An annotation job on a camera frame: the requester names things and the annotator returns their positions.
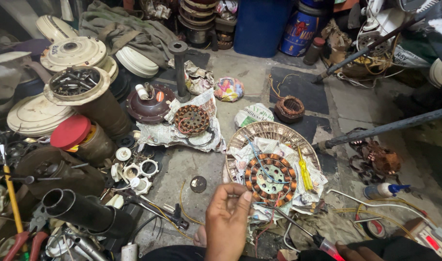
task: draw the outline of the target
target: foot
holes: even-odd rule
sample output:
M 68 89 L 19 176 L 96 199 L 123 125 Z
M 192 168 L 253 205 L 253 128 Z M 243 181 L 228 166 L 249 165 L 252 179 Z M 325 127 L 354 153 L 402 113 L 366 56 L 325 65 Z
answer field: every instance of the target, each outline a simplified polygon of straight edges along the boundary
M 207 232 L 205 226 L 200 226 L 194 234 L 194 246 L 207 247 Z

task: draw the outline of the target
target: red lid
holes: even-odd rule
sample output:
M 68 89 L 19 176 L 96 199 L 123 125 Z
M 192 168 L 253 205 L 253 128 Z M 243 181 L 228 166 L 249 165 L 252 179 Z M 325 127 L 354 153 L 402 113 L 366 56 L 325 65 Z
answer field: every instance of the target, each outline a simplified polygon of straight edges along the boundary
M 91 120 L 82 115 L 73 115 L 56 127 L 50 136 L 50 145 L 64 151 L 73 148 L 85 139 L 91 129 Z
M 324 39 L 322 39 L 321 37 L 316 37 L 316 38 L 313 40 L 313 44 L 316 45 L 316 46 L 322 46 L 322 45 L 324 45 L 325 43 L 326 43 L 326 41 L 325 41 Z

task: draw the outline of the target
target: hand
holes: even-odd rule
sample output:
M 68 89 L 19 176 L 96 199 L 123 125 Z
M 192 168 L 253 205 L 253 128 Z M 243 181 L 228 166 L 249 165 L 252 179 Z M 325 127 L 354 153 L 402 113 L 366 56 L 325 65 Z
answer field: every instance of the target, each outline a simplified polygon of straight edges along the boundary
M 205 218 L 206 261 L 234 261 L 241 257 L 251 201 L 252 193 L 238 183 L 216 188 Z
M 335 247 L 345 261 L 384 261 L 365 246 L 360 246 L 355 251 L 345 246 L 341 241 L 337 241 Z

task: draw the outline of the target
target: spray bottle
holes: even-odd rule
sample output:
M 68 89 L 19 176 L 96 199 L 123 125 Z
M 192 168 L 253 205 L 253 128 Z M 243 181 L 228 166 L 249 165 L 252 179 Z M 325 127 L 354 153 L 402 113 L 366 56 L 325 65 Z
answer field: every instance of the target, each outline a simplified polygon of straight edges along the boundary
M 411 185 L 395 185 L 390 183 L 382 183 L 379 185 L 367 186 L 363 189 L 363 194 L 367 199 L 380 199 L 396 196 L 401 189 L 410 187 Z

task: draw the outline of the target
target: yellow screwdriver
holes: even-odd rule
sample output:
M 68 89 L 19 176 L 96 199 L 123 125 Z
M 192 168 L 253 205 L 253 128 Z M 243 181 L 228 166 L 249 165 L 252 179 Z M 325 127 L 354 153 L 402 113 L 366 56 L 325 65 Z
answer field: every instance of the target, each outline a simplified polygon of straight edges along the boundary
M 18 210 L 18 204 L 16 203 L 15 189 L 13 187 L 13 182 L 10 180 L 10 168 L 7 166 L 7 159 L 5 158 L 5 147 L 0 145 L 0 153 L 2 154 L 2 160 L 4 161 L 4 172 L 5 172 L 5 182 L 7 183 L 7 188 L 9 190 L 10 203 L 12 205 L 13 217 L 15 219 L 16 231 L 18 233 L 23 232 L 23 224 L 21 223 L 20 211 Z M 26 244 L 21 248 L 23 252 L 27 252 L 28 247 Z
M 302 173 L 303 184 L 305 185 L 306 190 L 311 190 L 311 189 L 313 189 L 313 182 L 311 181 L 311 177 L 310 177 L 310 173 L 308 172 L 308 169 L 306 169 L 306 162 L 302 157 L 302 152 L 300 151 L 300 145 L 297 145 L 297 147 L 299 149 L 299 155 L 300 155 L 299 165 L 300 165 L 300 170 Z

